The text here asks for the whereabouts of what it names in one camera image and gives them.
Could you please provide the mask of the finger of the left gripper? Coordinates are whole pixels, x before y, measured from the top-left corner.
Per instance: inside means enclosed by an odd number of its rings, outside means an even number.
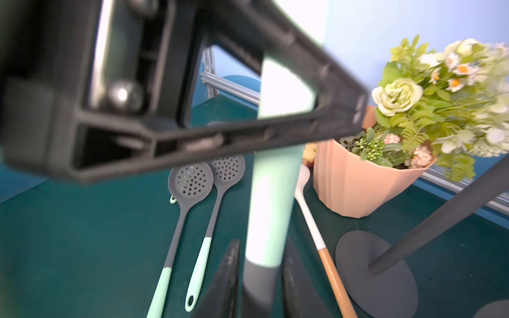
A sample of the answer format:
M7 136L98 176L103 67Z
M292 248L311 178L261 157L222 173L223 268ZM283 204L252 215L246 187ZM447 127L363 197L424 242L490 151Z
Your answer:
M278 101L255 121L185 128L198 55L224 48L269 80L274 60L311 89L311 109L299 110L286 80L274 78ZM163 120L154 132L152 169L172 168L250 151L326 140L361 128L367 92L272 1L169 1L151 103Z

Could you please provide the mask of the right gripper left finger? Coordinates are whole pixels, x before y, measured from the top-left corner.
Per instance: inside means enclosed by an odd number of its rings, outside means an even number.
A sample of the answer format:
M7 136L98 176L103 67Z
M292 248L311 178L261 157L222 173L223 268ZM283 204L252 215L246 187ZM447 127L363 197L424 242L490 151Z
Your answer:
M241 242L231 241L207 293L193 310L193 318L236 317L240 254Z

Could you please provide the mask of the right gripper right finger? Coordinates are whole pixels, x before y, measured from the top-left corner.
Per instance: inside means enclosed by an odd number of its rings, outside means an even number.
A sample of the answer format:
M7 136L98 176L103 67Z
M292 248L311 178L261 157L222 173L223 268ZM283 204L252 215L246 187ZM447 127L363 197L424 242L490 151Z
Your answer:
M315 290L290 239L286 241L282 263L282 294L286 317L333 317Z

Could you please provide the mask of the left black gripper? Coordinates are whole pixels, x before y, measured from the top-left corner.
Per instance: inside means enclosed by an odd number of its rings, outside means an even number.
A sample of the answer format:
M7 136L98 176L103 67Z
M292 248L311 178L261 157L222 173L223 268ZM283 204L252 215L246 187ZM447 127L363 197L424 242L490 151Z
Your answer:
M198 162L187 127L205 1L33 1L6 74L1 148L14 170L98 182Z

